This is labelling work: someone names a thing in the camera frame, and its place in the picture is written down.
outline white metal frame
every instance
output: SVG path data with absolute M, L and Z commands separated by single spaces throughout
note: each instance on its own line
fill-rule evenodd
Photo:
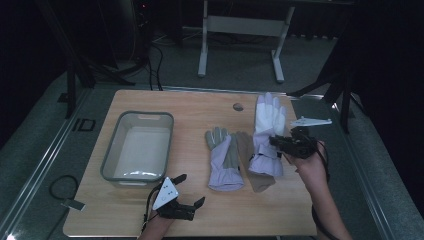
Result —
M 289 7 L 285 21 L 266 20 L 266 19 L 250 19 L 235 18 L 208 15 L 208 1 L 203 1 L 203 33 L 202 33 L 202 49 L 200 52 L 198 76 L 206 76 L 206 65 L 208 58 L 208 31 L 250 34 L 260 36 L 279 37 L 278 46 L 271 51 L 272 62 L 277 82 L 284 81 L 283 69 L 280 62 L 280 54 L 283 48 L 284 40 L 290 26 L 290 21 L 294 13 L 295 7 Z

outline person's right arm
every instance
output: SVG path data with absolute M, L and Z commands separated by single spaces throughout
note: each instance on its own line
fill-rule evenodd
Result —
M 322 153 L 322 156 L 324 156 L 324 147 L 321 143 L 317 147 Z M 315 153 L 307 159 L 294 158 L 289 155 L 286 158 L 297 167 L 296 172 L 299 173 L 302 181 L 305 183 L 306 189 L 311 195 L 312 204 L 318 219 L 324 228 L 340 240 L 352 239 L 331 196 L 327 184 L 325 167 L 321 162 L 319 154 Z M 319 239 L 329 239 L 319 229 L 318 237 Z

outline person's right hand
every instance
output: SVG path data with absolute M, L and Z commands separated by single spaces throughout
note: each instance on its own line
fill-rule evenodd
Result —
M 317 143 L 318 151 L 325 156 L 324 142 Z M 319 191 L 323 187 L 327 187 L 327 174 L 320 155 L 315 152 L 312 156 L 301 159 L 285 154 L 290 164 L 297 167 L 296 172 L 299 173 L 302 181 L 305 183 L 306 189 L 311 191 Z

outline purple glove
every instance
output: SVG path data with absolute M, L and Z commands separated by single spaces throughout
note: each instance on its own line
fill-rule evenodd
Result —
M 235 191 L 244 186 L 240 175 L 237 140 L 227 129 L 215 127 L 205 134 L 211 150 L 211 176 L 208 186 L 216 191 Z
M 286 109 L 271 93 L 260 95 L 256 103 L 255 132 L 253 134 L 254 156 L 249 171 L 256 174 L 282 176 L 283 165 L 277 156 L 277 148 L 269 143 L 269 137 L 283 135 Z

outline dark background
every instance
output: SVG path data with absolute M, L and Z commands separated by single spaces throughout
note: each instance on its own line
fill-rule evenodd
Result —
M 331 6 L 297 8 L 290 34 L 307 38 L 339 37 L 325 65 L 328 72 L 342 71 L 349 64 L 348 56 L 355 55 L 353 90 L 360 95 L 423 214 L 424 197 L 420 191 L 424 189 L 424 3 L 400 0 L 357 3 L 343 35 L 340 33 L 350 13 L 331 11 Z M 197 8 L 202 8 L 201 1 L 182 1 L 181 24 L 200 26 L 202 16 L 197 13 L 201 11 L 193 10 Z M 217 3 L 211 11 L 223 9 L 225 5 Z M 254 8 L 245 4 L 238 9 L 244 9 L 242 12 L 247 15 L 268 12 L 270 17 L 278 16 L 273 7 L 252 11 Z M 65 71 L 66 61 L 34 1 L 4 0 L 0 11 L 1 147 L 50 83 Z

